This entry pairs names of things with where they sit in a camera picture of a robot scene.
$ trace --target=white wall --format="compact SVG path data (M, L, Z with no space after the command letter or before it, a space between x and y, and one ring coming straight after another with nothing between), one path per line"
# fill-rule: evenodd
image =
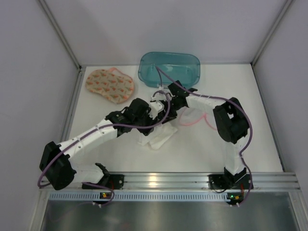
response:
M308 1L296 0L255 68L288 170L308 203Z
M25 231L44 145L58 141L76 69L35 0L0 3L0 229Z
M46 0L81 64L139 64L150 51L252 61L285 0Z

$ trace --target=blue plastic bin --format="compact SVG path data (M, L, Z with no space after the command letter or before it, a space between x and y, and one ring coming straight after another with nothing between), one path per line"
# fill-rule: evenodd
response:
M158 66L175 81L179 80L185 88L191 88L200 79L200 61L191 54L149 52L140 60L138 77L148 87L160 86L160 79L155 68ZM172 83L162 75L163 86Z

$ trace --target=white table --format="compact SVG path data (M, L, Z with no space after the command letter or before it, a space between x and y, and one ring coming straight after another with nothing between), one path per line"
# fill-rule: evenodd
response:
M85 81L96 69L110 66L86 68L76 107L70 138L88 130L112 111L128 106L136 98L148 101L157 89L145 86L138 79L138 66L116 66L131 76L135 82L134 95L125 103L115 105L99 94L89 92ZM201 77L194 86L200 92L236 97L251 119L254 136L244 152L247 164L253 172L281 172L282 166L271 134L252 68L249 64L201 65ZM85 163L101 163L109 171L124 172L221 172L224 167L222 139L204 121L190 127L181 127L173 121L178 132L159 150L137 144L138 131L104 143L89 153Z

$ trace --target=metal frame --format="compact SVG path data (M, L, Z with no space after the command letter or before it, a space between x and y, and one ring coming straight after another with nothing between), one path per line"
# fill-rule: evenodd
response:
M70 98L69 108L67 110L67 114L65 117L65 123L63 132L61 134L61 141L67 140L69 136L69 131L72 126L77 100L81 89L82 80L85 73L85 66L81 66L76 56L74 55L73 50L71 49L67 39L65 38L62 30L60 29L55 17L53 16L48 4L45 0L36 0L41 6L42 10L46 14L49 22L52 25L55 33L63 44L65 50L67 51L69 57L72 62L78 69L78 73L76 76L76 81L74 84L74 89L72 92L72 96ZM281 11L279 12L275 22L271 26L268 34L264 38L261 43L256 55L251 63L252 68L254 70L254 66L257 63L259 57L263 53L266 48L268 42L275 34L278 26L282 22L282 19L285 17L286 13L290 9L294 0L286 0L282 6ZM262 98L263 105L266 108L266 104L264 99ZM275 139L277 150L279 151L279 144L277 142L275 132L273 130L273 126L271 123L271 119L267 113L267 117L270 123L270 127L272 129L272 134ZM135 192L143 192L143 193L153 193L153 192L180 192L180 193L189 193L189 192L209 192L210 188L208 186L208 175L210 173L121 173L126 176L125 185L122 190L117 191L122 194L126 193L135 193ZM252 190L252 193L258 192L289 192L290 200L295 212L295 216L300 227L301 231L308 231L308 210L306 207L306 203L303 199L303 195L300 190L300 186L298 184L295 173L291 172L281 172L281 173L253 173L254 186L255 189ZM68 190L74 190L74 192L78 193L86 193L86 191L81 191L77 185L71 185L71 187L64 190L64 192L68 192ZM37 207L35 208L35 212L33 215L33 219L31 221L29 230L40 230L42 225L43 216L46 210L47 201L49 199L50 194L55 193L53 189L46 188L42 189L39 192Z

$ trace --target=patterned cloth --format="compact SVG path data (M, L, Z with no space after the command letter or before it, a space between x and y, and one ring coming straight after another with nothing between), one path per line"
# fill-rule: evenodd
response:
M115 70L121 76L114 75ZM135 87L131 77L113 67L109 70L93 71L87 78L86 88L90 92L101 94L113 103L123 103L133 94Z

